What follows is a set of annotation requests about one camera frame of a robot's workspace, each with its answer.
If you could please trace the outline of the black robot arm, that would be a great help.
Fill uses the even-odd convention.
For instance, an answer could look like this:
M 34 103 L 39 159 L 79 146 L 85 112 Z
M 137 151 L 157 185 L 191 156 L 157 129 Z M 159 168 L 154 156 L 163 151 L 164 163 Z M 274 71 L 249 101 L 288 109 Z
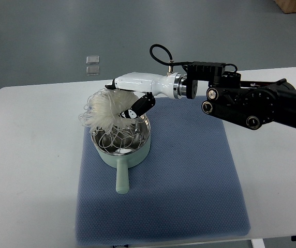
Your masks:
M 194 99 L 198 81 L 207 81 L 201 109 L 213 117 L 251 130 L 277 122 L 296 129 L 296 89 L 280 79 L 275 82 L 243 81 L 226 63 L 186 62 L 180 93 Z

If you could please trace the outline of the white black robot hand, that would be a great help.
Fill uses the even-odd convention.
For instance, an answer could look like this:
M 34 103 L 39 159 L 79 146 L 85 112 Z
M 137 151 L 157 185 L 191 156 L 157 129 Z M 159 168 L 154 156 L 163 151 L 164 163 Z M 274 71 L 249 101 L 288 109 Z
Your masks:
M 179 73 L 158 75 L 132 72 L 115 78 L 111 84 L 106 85 L 106 89 L 144 93 L 132 106 L 119 113 L 120 117 L 126 119 L 136 119 L 148 112 L 155 105 L 154 97 L 158 94 L 170 99 L 179 99 L 186 95 L 186 86 Z

